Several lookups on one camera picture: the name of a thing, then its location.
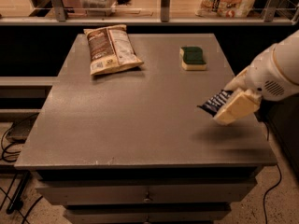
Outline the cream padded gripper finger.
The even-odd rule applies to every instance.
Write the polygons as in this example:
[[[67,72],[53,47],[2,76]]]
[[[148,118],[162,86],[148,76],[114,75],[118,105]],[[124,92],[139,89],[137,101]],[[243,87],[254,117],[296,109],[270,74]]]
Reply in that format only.
[[[237,89],[241,89],[245,91],[248,86],[246,84],[246,76],[248,69],[244,68],[236,77],[234,77],[230,82],[228,82],[224,89],[226,91],[235,91]]]
[[[260,108],[261,101],[261,94],[252,90],[243,91],[238,88],[213,119],[220,125],[228,125],[257,111]]]

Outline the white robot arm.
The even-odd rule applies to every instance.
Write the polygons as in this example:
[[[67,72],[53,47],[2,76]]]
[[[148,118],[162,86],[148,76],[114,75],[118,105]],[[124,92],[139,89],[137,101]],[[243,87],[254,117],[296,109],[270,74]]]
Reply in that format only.
[[[224,89],[233,94],[213,118],[220,125],[254,113],[262,100],[277,102],[297,94],[299,31],[256,56]]]

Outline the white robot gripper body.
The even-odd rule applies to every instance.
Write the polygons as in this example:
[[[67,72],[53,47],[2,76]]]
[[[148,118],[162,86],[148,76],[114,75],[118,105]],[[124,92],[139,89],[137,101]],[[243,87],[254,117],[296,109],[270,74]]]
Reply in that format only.
[[[274,44],[248,66],[246,84],[267,100],[281,101],[299,92],[299,45]]]

